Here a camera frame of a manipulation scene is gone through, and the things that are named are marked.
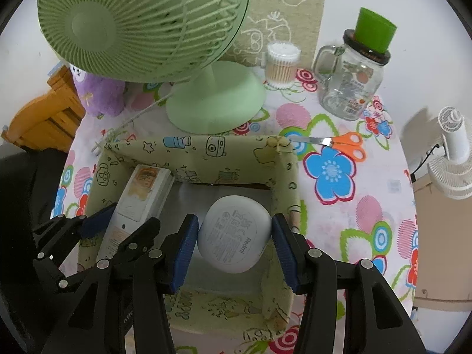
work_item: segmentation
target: cotton swab container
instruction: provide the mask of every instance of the cotton swab container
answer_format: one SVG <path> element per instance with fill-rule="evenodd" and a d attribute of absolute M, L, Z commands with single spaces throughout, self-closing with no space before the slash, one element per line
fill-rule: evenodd
<path fill-rule="evenodd" d="M 289 88 L 295 82 L 300 49 L 291 42 L 273 41 L 267 45 L 265 77 L 273 88 Z"/>

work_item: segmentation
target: orange scissor handle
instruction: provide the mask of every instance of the orange scissor handle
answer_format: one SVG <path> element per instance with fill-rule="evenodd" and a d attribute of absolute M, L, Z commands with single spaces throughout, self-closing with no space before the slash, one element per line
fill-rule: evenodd
<path fill-rule="evenodd" d="M 334 143 L 360 146 L 362 145 L 362 136 L 358 132 L 347 132 L 345 135 L 332 137 Z"/>
<path fill-rule="evenodd" d="M 367 153 L 360 147 L 362 145 L 362 136 L 357 132 L 348 132 L 345 135 L 333 137 L 333 149 L 343 152 L 356 162 L 365 161 Z"/>

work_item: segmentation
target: beige curtain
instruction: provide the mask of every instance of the beige curtain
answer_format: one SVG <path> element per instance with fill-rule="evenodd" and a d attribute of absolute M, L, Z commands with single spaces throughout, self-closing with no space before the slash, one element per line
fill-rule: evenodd
<path fill-rule="evenodd" d="M 310 67 L 323 5 L 324 0 L 251 0 L 242 28 L 223 59 L 260 65 L 268 42 L 287 40 L 301 48 L 301 66 Z"/>

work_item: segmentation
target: purple stuffed toy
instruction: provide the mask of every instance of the purple stuffed toy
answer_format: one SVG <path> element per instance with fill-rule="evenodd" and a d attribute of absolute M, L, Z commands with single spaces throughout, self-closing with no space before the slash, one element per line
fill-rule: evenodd
<path fill-rule="evenodd" d="M 103 114 L 116 117 L 123 111 L 124 81 L 96 76 L 72 64 L 70 70 L 74 76 L 77 95 L 87 113 L 96 117 Z"/>

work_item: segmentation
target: blue gripper pad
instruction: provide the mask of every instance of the blue gripper pad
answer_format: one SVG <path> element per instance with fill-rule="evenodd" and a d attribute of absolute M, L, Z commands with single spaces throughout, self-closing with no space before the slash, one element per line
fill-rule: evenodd
<path fill-rule="evenodd" d="M 187 214 L 178 232 L 180 245 L 176 246 L 174 258 L 174 275 L 169 287 L 175 293 L 183 285 L 187 275 L 188 265 L 194 252 L 198 236 L 198 218 L 194 214 Z"/>
<path fill-rule="evenodd" d="M 112 219 L 116 206 L 116 202 L 112 203 L 91 217 L 86 218 L 83 221 L 82 226 L 78 229 L 79 235 L 82 238 L 92 238 L 105 230 Z"/>
<path fill-rule="evenodd" d="M 294 250 L 298 249 L 298 245 L 293 245 L 293 242 L 296 244 L 293 238 L 291 246 L 289 239 L 292 238 L 292 231 L 283 214 L 274 215 L 272 217 L 272 240 L 277 251 L 278 261 L 284 273 L 285 283 L 290 286 L 294 293 L 297 293 L 300 288 L 300 281 L 297 275 L 300 268 Z"/>

